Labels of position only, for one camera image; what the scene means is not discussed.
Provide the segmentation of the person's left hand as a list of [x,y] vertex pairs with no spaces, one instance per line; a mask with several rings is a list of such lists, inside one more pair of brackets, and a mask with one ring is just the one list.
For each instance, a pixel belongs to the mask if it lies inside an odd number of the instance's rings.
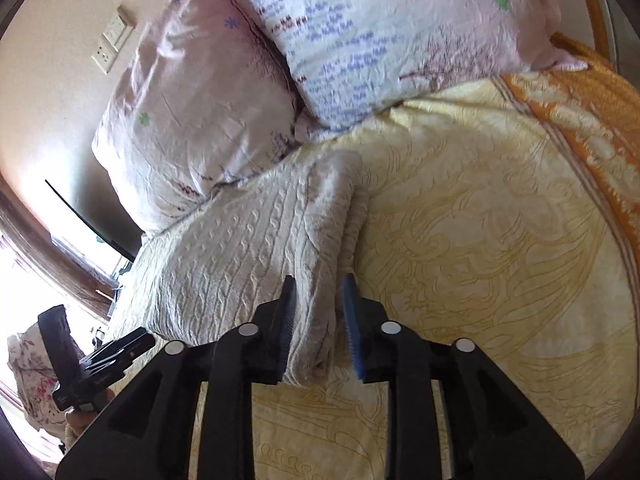
[[65,439],[66,450],[69,450],[77,439],[84,433],[88,426],[98,417],[99,412],[81,411],[71,408],[65,413]]

